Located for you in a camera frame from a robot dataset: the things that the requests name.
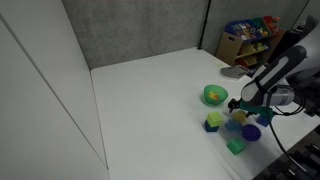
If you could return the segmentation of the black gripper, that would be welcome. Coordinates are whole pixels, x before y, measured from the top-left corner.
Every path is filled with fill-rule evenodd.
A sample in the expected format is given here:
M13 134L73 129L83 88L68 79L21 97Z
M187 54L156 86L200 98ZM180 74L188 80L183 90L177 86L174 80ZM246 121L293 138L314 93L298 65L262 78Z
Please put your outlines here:
M242 110L248 111L248 113L246 114L247 119L256 120L257 114L260 114L261 116L269 119L272 119L274 117L273 110L270 107L253 107L249 106L247 103L243 101L240 102L236 99L231 99L228 103L229 112L232 112L234 109L238 109L239 107Z

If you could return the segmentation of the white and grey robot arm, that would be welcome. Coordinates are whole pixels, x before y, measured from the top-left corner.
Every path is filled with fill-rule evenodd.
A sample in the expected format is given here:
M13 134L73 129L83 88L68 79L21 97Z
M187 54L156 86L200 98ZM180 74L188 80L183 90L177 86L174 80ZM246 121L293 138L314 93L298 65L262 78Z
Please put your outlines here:
M282 52L269 65L263 65L251 81L243 86L240 99L231 99L229 112L234 109L260 114L272 119L272 106L288 105L293 101L295 90L285 79L296 73L316 70L320 67L320 25L317 24L296 44Z

